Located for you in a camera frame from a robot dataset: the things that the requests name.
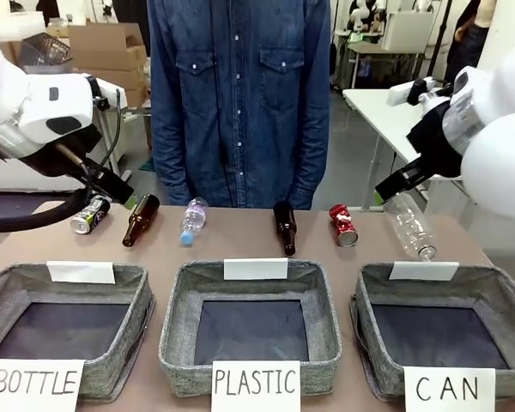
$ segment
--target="shirt sleeve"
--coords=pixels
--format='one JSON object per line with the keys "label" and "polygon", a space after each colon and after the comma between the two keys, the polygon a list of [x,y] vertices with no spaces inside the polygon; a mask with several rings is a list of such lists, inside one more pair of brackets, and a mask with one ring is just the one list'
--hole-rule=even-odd
{"label": "shirt sleeve", "polygon": [[326,170],[330,127],[330,0],[317,0],[306,18],[301,72],[299,158],[288,201],[310,209]]}
{"label": "shirt sleeve", "polygon": [[183,109],[176,49],[163,0],[148,0],[148,23],[154,169],[167,188],[170,203],[185,206],[191,200],[191,193],[185,171]]}

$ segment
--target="can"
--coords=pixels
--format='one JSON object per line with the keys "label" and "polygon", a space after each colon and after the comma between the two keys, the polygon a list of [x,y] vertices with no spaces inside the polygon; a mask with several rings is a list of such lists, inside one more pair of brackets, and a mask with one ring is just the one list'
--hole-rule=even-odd
{"label": "can", "polygon": [[353,225],[353,218],[345,204],[337,204],[330,209],[332,223],[336,227],[337,243],[339,246],[352,246],[357,243],[359,234]]}
{"label": "can", "polygon": [[70,228],[78,234],[91,233],[111,209],[111,204],[103,196],[95,196],[91,203],[73,216]]}

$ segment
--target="white paper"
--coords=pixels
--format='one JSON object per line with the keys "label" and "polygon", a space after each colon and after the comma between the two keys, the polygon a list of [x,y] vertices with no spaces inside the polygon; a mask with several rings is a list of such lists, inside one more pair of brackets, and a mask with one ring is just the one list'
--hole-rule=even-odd
{"label": "white paper", "polygon": [[107,283],[114,285],[112,262],[49,261],[51,280],[68,283]]}
{"label": "white paper", "polygon": [[390,281],[451,281],[458,262],[395,262]]}
{"label": "white paper", "polygon": [[288,277],[288,259],[286,257],[225,259],[223,261],[223,277],[226,281],[286,279]]}
{"label": "white paper", "polygon": [[0,360],[0,412],[75,412],[84,360]]}
{"label": "white paper", "polygon": [[407,412],[494,412],[496,371],[459,367],[405,367]]}
{"label": "white paper", "polygon": [[298,361],[217,361],[212,412],[299,412]]}

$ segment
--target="blue denim shirt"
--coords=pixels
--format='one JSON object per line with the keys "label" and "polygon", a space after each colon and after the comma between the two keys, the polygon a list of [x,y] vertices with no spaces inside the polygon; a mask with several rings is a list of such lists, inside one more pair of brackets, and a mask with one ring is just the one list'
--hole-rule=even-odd
{"label": "blue denim shirt", "polygon": [[148,0],[148,14],[154,169],[171,203],[311,208],[328,150],[330,0]]}

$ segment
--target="blue bottle cap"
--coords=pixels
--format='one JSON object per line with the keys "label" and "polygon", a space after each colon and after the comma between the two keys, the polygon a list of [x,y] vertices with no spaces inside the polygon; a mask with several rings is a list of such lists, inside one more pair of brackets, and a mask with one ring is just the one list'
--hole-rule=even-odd
{"label": "blue bottle cap", "polygon": [[181,236],[179,236],[179,241],[183,246],[191,246],[192,242],[195,241],[195,235],[191,232],[183,232]]}

